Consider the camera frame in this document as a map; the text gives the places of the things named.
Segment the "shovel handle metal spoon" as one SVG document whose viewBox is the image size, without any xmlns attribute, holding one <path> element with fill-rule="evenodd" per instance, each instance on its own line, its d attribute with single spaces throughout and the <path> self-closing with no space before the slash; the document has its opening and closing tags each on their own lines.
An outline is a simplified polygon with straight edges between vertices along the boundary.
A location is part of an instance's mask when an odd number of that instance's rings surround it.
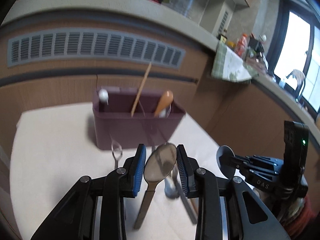
<svg viewBox="0 0 320 240">
<path fill-rule="evenodd" d="M 123 156 L 122 146 L 118 142 L 113 140 L 111 142 L 111 152 L 114 158 L 114 169 L 117 169 L 119 166 L 119 161 Z"/>
</svg>

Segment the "smiley handle metal spoon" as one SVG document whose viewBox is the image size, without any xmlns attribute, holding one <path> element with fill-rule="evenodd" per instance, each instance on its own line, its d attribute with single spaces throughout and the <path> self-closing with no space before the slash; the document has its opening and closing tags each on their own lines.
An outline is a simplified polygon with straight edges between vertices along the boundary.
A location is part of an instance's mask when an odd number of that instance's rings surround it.
<svg viewBox="0 0 320 240">
<path fill-rule="evenodd" d="M 180 197 L 180 194 L 175 185 L 176 181 L 177 181 L 177 169 L 175 165 L 172 171 L 164 180 L 165 182 L 164 193 L 165 193 L 165 196 L 169 199 L 177 199 Z"/>
</svg>

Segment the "purple plastic utensil caddy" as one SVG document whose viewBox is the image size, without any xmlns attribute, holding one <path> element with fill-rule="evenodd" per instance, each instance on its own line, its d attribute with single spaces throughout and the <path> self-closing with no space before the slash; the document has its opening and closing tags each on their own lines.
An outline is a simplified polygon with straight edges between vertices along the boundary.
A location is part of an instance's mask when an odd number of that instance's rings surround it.
<svg viewBox="0 0 320 240">
<path fill-rule="evenodd" d="M 108 105 L 99 102 L 98 91 L 108 91 Z M 131 109 L 137 94 L 136 88 L 100 87 L 93 93 L 93 115 L 97 147 L 110 150 L 111 142 L 118 142 L 123 149 L 161 145 L 171 138 L 186 111 L 172 102 L 165 117 L 154 117 L 162 95 L 160 90 L 144 89 L 136 111 Z"/>
</svg>

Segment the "orange bottle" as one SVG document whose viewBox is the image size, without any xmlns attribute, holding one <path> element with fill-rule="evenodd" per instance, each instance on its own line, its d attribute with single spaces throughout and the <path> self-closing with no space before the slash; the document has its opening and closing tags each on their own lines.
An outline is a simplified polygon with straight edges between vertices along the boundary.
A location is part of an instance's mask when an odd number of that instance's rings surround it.
<svg viewBox="0 0 320 240">
<path fill-rule="evenodd" d="M 236 55 L 242 58 L 246 51 L 246 48 L 247 48 L 247 34 L 243 33 L 236 43 L 234 52 L 236 53 Z"/>
</svg>

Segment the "grey ventilation grille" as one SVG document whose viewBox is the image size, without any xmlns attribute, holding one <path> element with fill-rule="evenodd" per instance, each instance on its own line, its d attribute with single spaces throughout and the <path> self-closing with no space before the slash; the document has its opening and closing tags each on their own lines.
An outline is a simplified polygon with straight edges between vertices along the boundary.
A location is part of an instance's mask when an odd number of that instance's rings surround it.
<svg viewBox="0 0 320 240">
<path fill-rule="evenodd" d="M 7 64 L 60 59 L 111 59 L 151 63 L 179 69 L 185 50 L 145 36 L 94 28 L 57 28 L 37 31 L 8 40 Z"/>
</svg>

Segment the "white ceramic spoon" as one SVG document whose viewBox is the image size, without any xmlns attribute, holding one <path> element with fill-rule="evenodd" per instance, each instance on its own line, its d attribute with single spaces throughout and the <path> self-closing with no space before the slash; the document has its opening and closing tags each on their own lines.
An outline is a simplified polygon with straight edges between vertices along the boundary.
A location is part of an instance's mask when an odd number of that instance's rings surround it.
<svg viewBox="0 0 320 240">
<path fill-rule="evenodd" d="M 108 105 L 109 95 L 108 91 L 104 88 L 98 91 L 99 102 Z"/>
</svg>

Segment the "green patterned cloth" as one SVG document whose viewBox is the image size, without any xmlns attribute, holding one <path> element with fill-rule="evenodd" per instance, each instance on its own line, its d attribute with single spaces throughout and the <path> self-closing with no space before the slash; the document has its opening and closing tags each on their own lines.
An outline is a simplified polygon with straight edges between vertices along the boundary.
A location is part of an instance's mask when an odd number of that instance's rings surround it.
<svg viewBox="0 0 320 240">
<path fill-rule="evenodd" d="M 216 49 L 211 77 L 233 83 L 249 82 L 258 72 L 244 63 L 225 43 L 219 42 Z"/>
</svg>

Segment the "wooden chopstick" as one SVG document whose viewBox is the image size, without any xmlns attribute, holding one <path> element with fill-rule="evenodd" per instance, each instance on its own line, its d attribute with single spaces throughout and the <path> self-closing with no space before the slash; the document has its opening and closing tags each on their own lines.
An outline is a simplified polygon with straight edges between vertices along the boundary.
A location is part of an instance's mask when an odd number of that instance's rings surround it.
<svg viewBox="0 0 320 240">
<path fill-rule="evenodd" d="M 136 94 L 136 97 L 135 97 L 135 100 L 134 100 L 134 103 L 133 103 L 133 106 L 132 106 L 132 109 L 131 109 L 131 117 L 133 117 L 133 115 L 134 115 L 134 113 L 136 111 L 136 107 L 138 105 L 142 90 L 143 90 L 143 88 L 145 86 L 145 83 L 146 83 L 146 80 L 148 78 L 148 75 L 149 75 L 149 72 L 151 70 L 151 67 L 152 67 L 152 63 L 150 62 L 148 67 L 147 67 L 147 69 L 146 69 L 146 71 L 145 71 L 145 74 L 144 74 L 144 77 L 143 77 L 143 79 L 141 81 L 141 84 L 140 84 L 140 87 L 138 89 L 138 92 Z"/>
<path fill-rule="evenodd" d="M 181 185 L 177 183 L 176 188 L 178 190 L 178 193 L 180 194 L 180 198 L 182 200 L 183 206 L 192 222 L 192 224 L 197 224 L 197 215 L 191 205 L 191 202 L 188 200 L 188 198 L 184 195 L 184 192 L 181 188 Z"/>
</svg>

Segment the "wooden spoon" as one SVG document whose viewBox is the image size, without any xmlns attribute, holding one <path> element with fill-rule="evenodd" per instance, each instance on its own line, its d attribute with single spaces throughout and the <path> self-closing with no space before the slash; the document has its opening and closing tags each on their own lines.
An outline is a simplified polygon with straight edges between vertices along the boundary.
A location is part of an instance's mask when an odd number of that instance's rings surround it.
<svg viewBox="0 0 320 240">
<path fill-rule="evenodd" d="M 161 111 L 166 109 L 174 100 L 173 92 L 170 90 L 166 90 L 162 96 L 160 97 L 158 101 L 158 105 L 156 107 L 156 110 L 154 112 L 154 117 L 158 117 Z"/>
</svg>

